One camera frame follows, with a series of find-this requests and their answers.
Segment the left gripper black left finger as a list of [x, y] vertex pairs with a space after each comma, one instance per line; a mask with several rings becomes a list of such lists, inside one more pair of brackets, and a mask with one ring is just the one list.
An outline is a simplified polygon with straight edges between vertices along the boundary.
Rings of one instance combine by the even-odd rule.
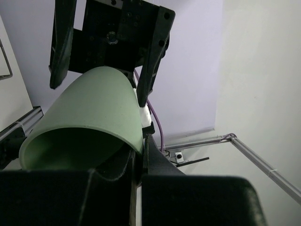
[[89, 170], [6, 170], [0, 174], [3, 226], [130, 226], [135, 156], [117, 153]]

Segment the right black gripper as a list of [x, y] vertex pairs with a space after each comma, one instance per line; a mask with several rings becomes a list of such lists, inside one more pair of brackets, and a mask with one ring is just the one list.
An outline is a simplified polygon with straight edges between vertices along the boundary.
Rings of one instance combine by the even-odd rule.
[[127, 73], [141, 66], [137, 85], [146, 105], [167, 49], [175, 12], [143, 0], [88, 0], [82, 29], [74, 28], [75, 0], [56, 0], [49, 70], [50, 88], [58, 88], [68, 70], [84, 73], [97, 66]]

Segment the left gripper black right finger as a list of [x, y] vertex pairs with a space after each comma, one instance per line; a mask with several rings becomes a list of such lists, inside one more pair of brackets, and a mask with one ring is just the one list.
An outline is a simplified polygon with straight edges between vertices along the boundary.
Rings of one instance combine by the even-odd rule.
[[144, 143], [143, 226], [265, 226], [259, 197], [240, 177], [185, 175], [158, 149]]

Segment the pale green cup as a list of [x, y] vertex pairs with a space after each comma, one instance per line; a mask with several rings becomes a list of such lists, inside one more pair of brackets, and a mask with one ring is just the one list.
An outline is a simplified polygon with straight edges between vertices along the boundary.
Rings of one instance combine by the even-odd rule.
[[134, 89], [111, 67], [78, 77], [23, 142], [23, 170], [95, 168], [123, 146], [142, 153], [143, 132]]

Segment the grey wire dish rack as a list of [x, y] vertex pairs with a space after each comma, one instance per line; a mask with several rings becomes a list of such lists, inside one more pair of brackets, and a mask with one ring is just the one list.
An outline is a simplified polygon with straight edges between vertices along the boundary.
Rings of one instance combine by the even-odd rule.
[[5, 52], [5, 49], [4, 49], [4, 46], [3, 46], [2, 42], [0, 42], [0, 49], [2, 51], [2, 55], [3, 55], [3, 59], [6, 63], [6, 67], [8, 69], [8, 72], [6, 74], [1, 74], [0, 75], [0, 80], [5, 80], [5, 79], [8, 79], [8, 78], [11, 78], [13, 76], [13, 72], [12, 72], [12, 69], [11, 69], [11, 66], [10, 66], [10, 63], [9, 63], [9, 60], [8, 60], [8, 57], [7, 57], [7, 54]]

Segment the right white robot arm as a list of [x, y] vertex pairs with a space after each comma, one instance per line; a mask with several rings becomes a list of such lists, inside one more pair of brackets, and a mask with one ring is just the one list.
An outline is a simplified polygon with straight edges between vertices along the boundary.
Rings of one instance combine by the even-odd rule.
[[143, 132], [155, 132], [148, 96], [169, 46], [175, 12], [143, 0], [88, 0], [82, 29], [74, 28], [76, 1], [55, 2], [49, 70], [56, 89], [69, 71], [120, 70], [132, 83]]

